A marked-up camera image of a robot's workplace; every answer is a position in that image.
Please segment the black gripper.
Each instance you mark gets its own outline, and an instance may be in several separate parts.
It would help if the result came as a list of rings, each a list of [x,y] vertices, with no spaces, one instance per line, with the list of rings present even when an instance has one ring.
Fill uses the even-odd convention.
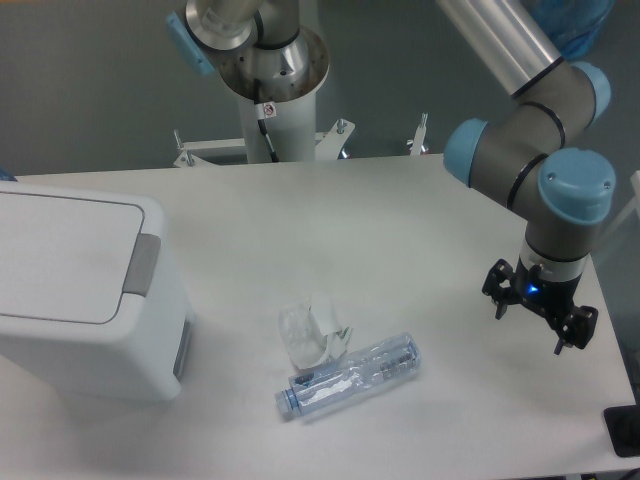
[[[482,293],[496,306],[496,319],[514,304],[543,317],[558,336],[555,354],[564,347],[584,350],[593,338],[599,315],[596,308],[577,307],[573,301],[585,264],[585,257],[559,262],[521,254],[514,272],[506,260],[499,259],[489,270]]]

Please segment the silver blue-jointed robot arm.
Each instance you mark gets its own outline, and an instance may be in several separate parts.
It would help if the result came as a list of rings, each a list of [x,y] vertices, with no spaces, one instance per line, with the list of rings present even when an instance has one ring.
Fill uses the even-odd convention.
[[[579,277],[616,176],[603,156],[569,144],[608,106],[606,76],[565,61],[519,1],[439,6],[518,104],[498,124],[463,122],[446,144],[446,170],[526,220],[526,270],[551,282]]]

